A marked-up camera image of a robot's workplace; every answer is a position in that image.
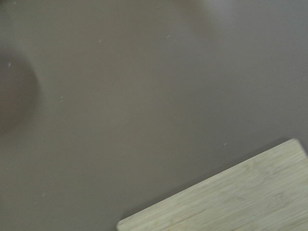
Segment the bamboo cutting board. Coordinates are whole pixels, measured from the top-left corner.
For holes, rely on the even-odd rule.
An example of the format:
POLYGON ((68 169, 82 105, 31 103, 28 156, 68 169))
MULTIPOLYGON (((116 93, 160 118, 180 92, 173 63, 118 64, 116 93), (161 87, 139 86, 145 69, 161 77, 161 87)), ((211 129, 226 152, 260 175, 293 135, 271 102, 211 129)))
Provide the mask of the bamboo cutting board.
POLYGON ((305 231, 308 156, 288 140, 117 224, 119 231, 305 231))

